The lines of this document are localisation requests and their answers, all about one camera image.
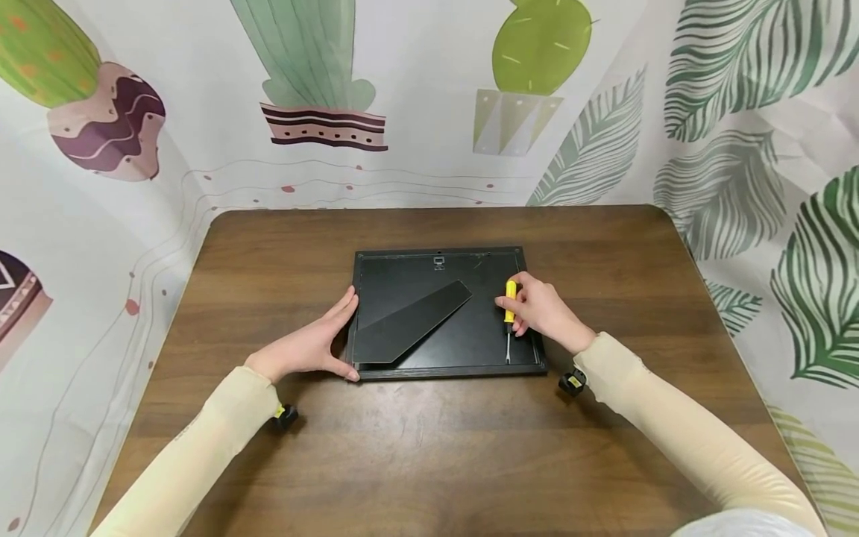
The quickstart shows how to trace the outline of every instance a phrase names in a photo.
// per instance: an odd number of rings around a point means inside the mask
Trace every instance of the brown table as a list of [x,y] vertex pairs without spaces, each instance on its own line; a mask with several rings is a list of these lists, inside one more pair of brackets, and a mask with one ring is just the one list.
[[[509,244],[585,322],[801,483],[655,208],[250,211],[212,225],[96,521],[248,353],[342,295],[356,250]],[[548,347],[552,361],[568,359]],[[556,383],[554,373],[357,386],[296,375],[278,391],[306,421],[284,435],[264,428],[185,535],[668,535],[714,511],[625,420]]]

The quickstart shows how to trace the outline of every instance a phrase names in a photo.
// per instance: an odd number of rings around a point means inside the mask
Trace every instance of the person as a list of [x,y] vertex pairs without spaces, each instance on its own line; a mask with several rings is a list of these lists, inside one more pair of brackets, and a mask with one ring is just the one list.
[[[635,425],[722,509],[674,535],[825,535],[799,488],[727,425],[651,373],[632,351],[597,334],[551,284],[527,272],[515,299],[496,305],[516,315],[514,330],[532,329],[574,355],[595,398]],[[279,407],[274,384],[297,371],[323,369],[350,381],[358,372],[331,354],[334,337],[358,306],[350,287],[321,318],[253,353],[206,400],[92,533],[93,537],[178,534],[224,468]]]

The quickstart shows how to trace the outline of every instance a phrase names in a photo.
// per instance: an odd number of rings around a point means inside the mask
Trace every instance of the striped pot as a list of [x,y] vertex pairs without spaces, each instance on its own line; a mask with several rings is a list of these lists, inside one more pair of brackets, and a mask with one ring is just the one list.
[[383,116],[324,107],[281,108],[259,104],[271,128],[272,143],[322,143],[363,151],[387,151]]
[[50,305],[36,275],[15,257],[0,252],[0,371]]

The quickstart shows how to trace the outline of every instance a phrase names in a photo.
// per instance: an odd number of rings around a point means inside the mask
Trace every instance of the left hand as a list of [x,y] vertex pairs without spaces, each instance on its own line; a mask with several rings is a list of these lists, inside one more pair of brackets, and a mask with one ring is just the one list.
[[245,365],[271,380],[272,384],[289,373],[318,370],[358,381],[360,376],[355,368],[331,354],[332,341],[352,318],[357,307],[358,295],[350,285],[343,298],[328,313],[254,352],[247,358]]

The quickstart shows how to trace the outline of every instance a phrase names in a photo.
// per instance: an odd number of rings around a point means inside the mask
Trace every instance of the right hand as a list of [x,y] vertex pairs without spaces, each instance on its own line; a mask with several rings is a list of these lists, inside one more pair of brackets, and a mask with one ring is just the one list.
[[499,296],[495,304],[516,315],[513,330],[517,338],[532,328],[573,354],[584,351],[594,341],[594,331],[570,311],[554,286],[544,284],[527,272],[520,272],[510,279],[522,286],[516,299]]

